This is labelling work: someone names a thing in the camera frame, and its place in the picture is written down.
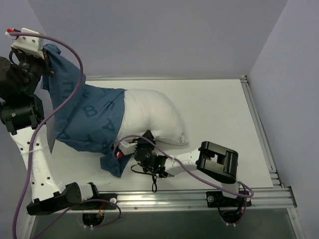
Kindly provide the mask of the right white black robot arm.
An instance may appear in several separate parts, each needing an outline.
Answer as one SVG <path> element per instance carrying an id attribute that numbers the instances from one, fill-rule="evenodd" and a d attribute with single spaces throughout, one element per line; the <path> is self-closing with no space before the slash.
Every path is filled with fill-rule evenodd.
<path id="1" fill-rule="evenodd" d="M 168 178 L 186 172 L 198 181 L 221 190 L 221 199 L 229 206 L 234 205 L 239 197 L 248 199 L 254 196 L 247 185 L 237 180 L 239 154 L 233 149 L 203 141 L 198 149 L 170 156 L 156 146 L 149 130 L 134 139 L 133 145 L 134 159 L 144 174 Z"/>

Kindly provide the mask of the blue cartoon print pillowcase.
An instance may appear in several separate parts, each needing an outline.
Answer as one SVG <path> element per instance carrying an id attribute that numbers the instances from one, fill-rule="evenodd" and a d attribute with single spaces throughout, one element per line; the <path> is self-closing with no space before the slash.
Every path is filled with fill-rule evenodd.
<path id="1" fill-rule="evenodd" d="M 42 77 L 42 89 L 49 92 L 56 109 L 75 89 L 80 69 L 60 55 L 55 44 L 47 44 L 53 76 Z M 113 145 L 118 137 L 124 112 L 124 89 L 100 88 L 87 85 L 83 76 L 74 97 L 55 115 L 55 138 L 77 151 L 101 153 L 100 165 L 115 177 L 121 177 L 128 156 L 115 159 Z"/>

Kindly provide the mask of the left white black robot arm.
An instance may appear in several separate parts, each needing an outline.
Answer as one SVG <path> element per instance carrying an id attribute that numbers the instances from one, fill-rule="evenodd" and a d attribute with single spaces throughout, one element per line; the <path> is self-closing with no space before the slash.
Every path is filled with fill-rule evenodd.
<path id="1" fill-rule="evenodd" d="M 9 58 L 0 59 L 0 120 L 16 143 L 26 169 L 26 185 L 32 190 L 27 212 L 32 216 L 86 205 L 94 209 L 101 197 L 93 183 L 64 184 L 53 172 L 46 138 L 42 100 L 34 93 L 43 73 L 49 73 L 47 57 L 27 55 L 12 49 Z"/>

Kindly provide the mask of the white pillow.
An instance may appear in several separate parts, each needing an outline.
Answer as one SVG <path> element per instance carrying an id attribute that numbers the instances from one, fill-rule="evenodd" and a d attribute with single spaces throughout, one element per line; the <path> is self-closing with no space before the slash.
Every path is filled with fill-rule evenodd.
<path id="1" fill-rule="evenodd" d="M 188 144 L 184 121 L 165 94 L 155 90 L 126 90 L 124 105 L 116 142 L 128 135 L 142 136 L 150 130 L 158 141 L 177 146 Z"/>

